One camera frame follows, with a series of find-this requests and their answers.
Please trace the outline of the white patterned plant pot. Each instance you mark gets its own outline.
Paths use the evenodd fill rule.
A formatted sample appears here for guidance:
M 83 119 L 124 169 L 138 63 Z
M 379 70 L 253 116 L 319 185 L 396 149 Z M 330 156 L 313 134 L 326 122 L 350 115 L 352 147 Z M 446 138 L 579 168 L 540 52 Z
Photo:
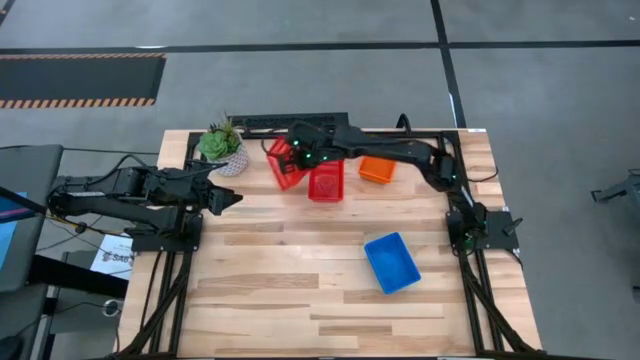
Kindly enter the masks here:
M 216 163 L 224 163 L 214 170 L 220 176 L 233 177 L 240 175 L 250 164 L 250 156 L 247 152 L 246 146 L 240 144 L 237 151 L 232 155 L 225 158 L 215 160 Z

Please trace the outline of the blue plastic basket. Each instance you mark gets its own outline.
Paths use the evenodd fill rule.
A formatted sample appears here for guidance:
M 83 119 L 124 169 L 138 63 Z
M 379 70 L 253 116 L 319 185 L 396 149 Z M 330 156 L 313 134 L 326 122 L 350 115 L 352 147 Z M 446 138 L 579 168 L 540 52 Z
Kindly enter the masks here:
M 398 232 L 366 243 L 364 251 L 384 294 L 396 293 L 421 280 L 418 267 Z

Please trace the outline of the black power strip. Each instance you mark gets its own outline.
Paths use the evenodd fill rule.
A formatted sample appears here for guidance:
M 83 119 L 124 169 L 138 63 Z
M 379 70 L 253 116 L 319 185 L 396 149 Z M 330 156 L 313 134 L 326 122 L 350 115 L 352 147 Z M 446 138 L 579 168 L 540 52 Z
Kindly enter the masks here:
M 249 131 L 287 129 L 297 121 L 307 122 L 323 128 L 335 128 L 336 126 L 349 124 L 346 112 L 231 116 L 231 122 L 234 127 L 241 127 Z

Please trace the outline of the red plastic basket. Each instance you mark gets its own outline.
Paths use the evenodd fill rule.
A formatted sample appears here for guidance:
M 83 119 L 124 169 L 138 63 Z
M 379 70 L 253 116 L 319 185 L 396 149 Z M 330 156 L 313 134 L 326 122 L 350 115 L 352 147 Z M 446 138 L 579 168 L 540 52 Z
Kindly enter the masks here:
M 344 162 L 321 163 L 310 172 L 308 197 L 314 202 L 340 202 L 344 196 Z
M 275 142 L 271 145 L 266 153 L 267 162 L 269 163 L 275 179 L 282 191 L 287 191 L 288 189 L 296 186 L 309 173 L 309 170 L 293 172 L 291 166 L 290 172 L 281 172 L 278 166 L 278 155 L 285 152 L 290 153 L 291 161 L 294 160 L 293 150 L 291 146 L 286 142 L 284 136 L 279 136 L 276 138 Z

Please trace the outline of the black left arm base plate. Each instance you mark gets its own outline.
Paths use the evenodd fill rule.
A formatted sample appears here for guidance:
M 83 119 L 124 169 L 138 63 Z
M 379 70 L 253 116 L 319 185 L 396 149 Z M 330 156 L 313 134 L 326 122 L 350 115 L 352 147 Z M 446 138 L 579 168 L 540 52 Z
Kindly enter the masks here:
M 176 232 L 168 235 L 134 235 L 133 252 L 192 252 L 200 246 L 202 214 L 186 214 Z

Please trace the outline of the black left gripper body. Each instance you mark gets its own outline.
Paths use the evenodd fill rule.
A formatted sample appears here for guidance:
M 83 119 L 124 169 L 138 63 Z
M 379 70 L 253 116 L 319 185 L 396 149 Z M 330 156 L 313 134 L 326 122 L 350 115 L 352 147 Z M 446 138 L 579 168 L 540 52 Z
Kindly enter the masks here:
M 205 176 L 196 176 L 192 180 L 192 185 L 196 198 L 195 207 L 220 216 L 224 210 L 225 189 L 214 185 Z

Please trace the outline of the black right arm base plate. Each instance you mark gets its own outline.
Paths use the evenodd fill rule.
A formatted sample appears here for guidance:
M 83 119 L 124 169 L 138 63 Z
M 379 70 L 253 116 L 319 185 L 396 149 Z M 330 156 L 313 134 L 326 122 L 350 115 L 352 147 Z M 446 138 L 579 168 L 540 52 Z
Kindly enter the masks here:
M 522 221 L 522 218 L 513 219 L 508 211 L 488 211 L 483 230 L 473 235 L 459 212 L 446 215 L 450 243 L 455 251 L 465 254 L 485 249 L 518 249 L 516 228 Z

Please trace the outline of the orange plastic basket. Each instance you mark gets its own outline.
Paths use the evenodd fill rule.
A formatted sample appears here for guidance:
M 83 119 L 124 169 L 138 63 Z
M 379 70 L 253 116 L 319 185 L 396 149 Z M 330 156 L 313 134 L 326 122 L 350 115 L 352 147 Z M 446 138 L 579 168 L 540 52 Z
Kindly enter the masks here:
M 395 168 L 395 161 L 365 156 L 358 173 L 364 180 L 378 184 L 389 184 L 393 179 Z

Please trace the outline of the white printed paper sheet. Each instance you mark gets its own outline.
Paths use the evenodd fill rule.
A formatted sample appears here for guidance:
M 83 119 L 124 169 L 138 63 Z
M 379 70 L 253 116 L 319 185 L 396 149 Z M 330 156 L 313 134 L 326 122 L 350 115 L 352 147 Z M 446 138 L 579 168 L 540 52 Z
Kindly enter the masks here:
M 90 270 L 128 281 L 131 277 L 134 252 L 132 239 L 124 234 L 106 235 L 90 266 Z

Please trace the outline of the green succulent plant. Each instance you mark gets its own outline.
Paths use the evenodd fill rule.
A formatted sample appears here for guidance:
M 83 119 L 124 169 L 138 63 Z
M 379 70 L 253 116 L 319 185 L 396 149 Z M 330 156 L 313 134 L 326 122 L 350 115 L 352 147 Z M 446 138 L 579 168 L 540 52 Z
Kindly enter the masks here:
M 232 118 L 224 114 L 217 122 L 211 123 L 200 137 L 198 150 L 208 160 L 215 161 L 234 155 L 241 145 L 241 136 L 232 123 Z

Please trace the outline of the black hazard-striped floor mat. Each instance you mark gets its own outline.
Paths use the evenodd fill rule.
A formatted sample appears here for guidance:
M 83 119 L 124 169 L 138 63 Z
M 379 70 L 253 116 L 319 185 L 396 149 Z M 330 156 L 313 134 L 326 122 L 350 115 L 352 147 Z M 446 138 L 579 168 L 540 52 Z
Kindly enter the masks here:
M 0 109 L 152 106 L 166 60 L 162 53 L 0 55 Z

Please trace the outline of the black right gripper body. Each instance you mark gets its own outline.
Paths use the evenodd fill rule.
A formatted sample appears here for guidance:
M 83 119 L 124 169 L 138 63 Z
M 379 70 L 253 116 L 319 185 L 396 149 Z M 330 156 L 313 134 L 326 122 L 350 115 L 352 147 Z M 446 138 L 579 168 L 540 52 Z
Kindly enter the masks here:
M 288 128 L 286 141 L 296 164 L 320 164 L 329 160 L 331 134 L 315 125 L 294 122 Z

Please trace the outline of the grey metal stand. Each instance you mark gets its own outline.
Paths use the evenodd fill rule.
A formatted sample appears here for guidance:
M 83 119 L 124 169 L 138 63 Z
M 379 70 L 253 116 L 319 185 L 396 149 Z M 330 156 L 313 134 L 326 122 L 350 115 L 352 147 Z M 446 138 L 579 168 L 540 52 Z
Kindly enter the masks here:
M 595 203 L 606 203 L 614 198 L 628 197 L 640 213 L 640 168 L 628 169 L 628 177 L 604 190 L 590 192 Z

